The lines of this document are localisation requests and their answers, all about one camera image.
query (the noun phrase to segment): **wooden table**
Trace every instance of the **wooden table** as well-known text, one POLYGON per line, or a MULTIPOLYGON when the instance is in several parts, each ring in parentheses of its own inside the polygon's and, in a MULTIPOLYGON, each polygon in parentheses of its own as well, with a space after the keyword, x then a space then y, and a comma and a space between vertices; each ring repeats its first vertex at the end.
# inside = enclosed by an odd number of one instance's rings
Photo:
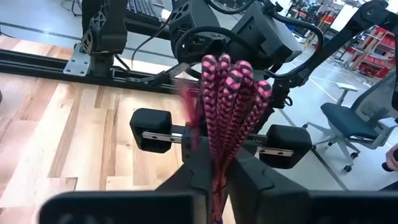
MULTIPOLYGON (((0 37, 0 48, 68 59, 72 49, 0 37)), ((168 67, 135 61, 135 70, 168 67)), ((129 127, 138 108, 172 112, 179 98, 81 83, 0 74, 0 223, 36 223, 49 197, 73 190, 154 189, 181 165, 181 148, 139 150, 129 127)), ((234 223, 228 203, 225 223, 234 223)))

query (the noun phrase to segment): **gray office chair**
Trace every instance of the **gray office chair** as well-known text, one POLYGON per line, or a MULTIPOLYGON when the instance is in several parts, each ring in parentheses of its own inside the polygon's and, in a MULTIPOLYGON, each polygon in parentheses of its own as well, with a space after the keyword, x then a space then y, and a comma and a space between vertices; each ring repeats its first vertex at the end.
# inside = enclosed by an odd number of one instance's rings
POLYGON ((325 103, 321 106, 330 128, 311 122, 303 126, 303 128, 307 128, 308 125, 313 126, 326 136, 313 145, 313 150, 319 144, 328 142, 328 146, 331 146, 337 143, 348 160, 348 165, 344 167, 344 170, 350 172, 354 159, 361 152, 353 143, 361 144, 369 149, 384 146, 391 132, 398 126, 396 123, 398 112, 391 106, 395 82, 396 75, 393 71, 359 96, 350 108, 341 104, 349 91, 357 91, 357 89, 351 85, 337 83, 337 88, 343 90, 342 96, 335 104, 325 103))

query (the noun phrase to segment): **rope bundle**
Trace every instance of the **rope bundle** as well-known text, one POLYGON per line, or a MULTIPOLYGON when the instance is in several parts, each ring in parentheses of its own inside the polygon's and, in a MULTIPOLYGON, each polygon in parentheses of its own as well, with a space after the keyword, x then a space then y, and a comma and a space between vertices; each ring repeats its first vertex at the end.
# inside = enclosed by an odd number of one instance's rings
POLYGON ((232 65, 226 54, 218 60, 204 56, 201 84, 214 170, 213 220, 219 224, 226 170, 267 108, 271 86, 265 80, 254 82, 250 64, 239 61, 232 65))

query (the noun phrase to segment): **mounting plate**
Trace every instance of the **mounting plate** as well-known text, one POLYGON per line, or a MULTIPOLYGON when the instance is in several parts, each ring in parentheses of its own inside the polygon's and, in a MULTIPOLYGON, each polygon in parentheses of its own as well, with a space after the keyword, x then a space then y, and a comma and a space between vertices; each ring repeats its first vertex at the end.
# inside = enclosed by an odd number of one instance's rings
POLYGON ((87 75, 88 68, 90 67, 90 56, 84 52, 80 52, 80 49, 81 44, 79 42, 75 44, 73 54, 63 70, 64 74, 80 77, 85 77, 87 75))

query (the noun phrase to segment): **cable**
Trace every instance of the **cable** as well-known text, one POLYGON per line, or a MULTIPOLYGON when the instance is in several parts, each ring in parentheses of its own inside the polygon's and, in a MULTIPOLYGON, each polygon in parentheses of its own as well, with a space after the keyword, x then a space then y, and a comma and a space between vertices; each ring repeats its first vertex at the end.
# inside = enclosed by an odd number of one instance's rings
POLYGON ((10 37, 10 38, 15 38, 15 37, 13 37, 11 35, 8 35, 8 34, 5 34, 5 33, 1 32, 1 29, 0 29, 0 35, 6 36, 6 37, 10 37))
POLYGON ((115 55, 114 57, 123 65, 124 68, 126 68, 128 72, 131 72, 130 67, 125 62, 123 62, 119 55, 115 55))
POLYGON ((295 74, 301 72, 302 70, 306 69, 308 67, 308 65, 310 63, 312 63, 318 57, 318 53, 322 50, 323 44, 324 44, 323 33, 317 26, 315 26, 309 22, 286 18, 284 16, 279 15, 277 12, 273 12, 272 16, 274 19, 278 20, 279 22, 283 22, 284 24, 306 28, 306 29, 314 32, 318 37, 318 47, 315 49, 314 54, 312 54, 308 60, 306 60, 304 63, 302 63, 298 67, 295 67, 291 71, 289 71, 287 73, 283 73, 283 74, 275 74, 274 72, 272 72, 270 70, 264 71, 265 75, 268 77, 275 78, 275 79, 285 79, 285 78, 289 78, 292 75, 295 75, 295 74))
POLYGON ((77 6, 79 7, 80 11, 83 11, 83 9, 81 8, 81 2, 79 0, 77 0, 77 6))
POLYGON ((77 4, 78 7, 81 9, 80 4, 79 4, 79 3, 76 3, 76 1, 77 1, 77 0, 62 0, 62 1, 61 1, 61 7, 63 7, 65 10, 71 12, 71 13, 73 14, 73 16, 75 16, 75 17, 76 17, 76 16, 81 16, 81 14, 75 13, 75 4, 77 4), (72 6, 71 6, 70 9, 68 9, 68 8, 66 8, 66 7, 64 6, 64 3, 65 3, 65 2, 72 2, 72 6))
POLYGON ((238 8, 238 9, 223 9, 222 7, 219 7, 213 0, 205 0, 205 2, 211 6, 214 10, 223 13, 223 14, 227 14, 227 15, 233 15, 233 14, 238 14, 240 12, 243 12, 244 10, 246 10, 249 6, 251 6, 251 4, 253 4, 253 2, 255 2, 256 0, 250 0, 248 3, 246 3, 244 6, 238 8))
POLYGON ((169 15, 169 17, 166 19, 166 21, 162 24, 162 26, 159 28, 159 30, 152 36, 150 36, 148 39, 146 39, 145 41, 143 41, 132 53, 131 56, 131 67, 132 67, 132 62, 134 60, 134 57, 136 56, 136 53, 138 52, 138 50, 144 46, 146 43, 148 43, 149 41, 151 41, 153 38, 157 37, 165 28, 166 26, 169 24, 169 22, 172 20, 172 13, 169 15))
POLYGON ((242 45, 243 47, 249 49, 252 52, 258 52, 258 49, 253 48, 250 46, 242 37, 234 32, 230 31, 229 29, 225 29, 224 27, 214 27, 214 26, 203 26, 203 27, 196 27, 186 31, 181 37, 178 39, 177 43, 175 44, 174 55, 177 56, 178 62, 182 62, 182 45, 183 43, 192 35, 200 33, 200 32, 213 32, 216 34, 222 34, 232 41, 237 42, 238 44, 242 45))
POLYGON ((76 14, 75 13, 75 3, 76 3, 76 1, 77 0, 73 0, 73 3, 72 3, 72 7, 71 7, 71 12, 73 13, 73 16, 81 16, 81 14, 76 14))

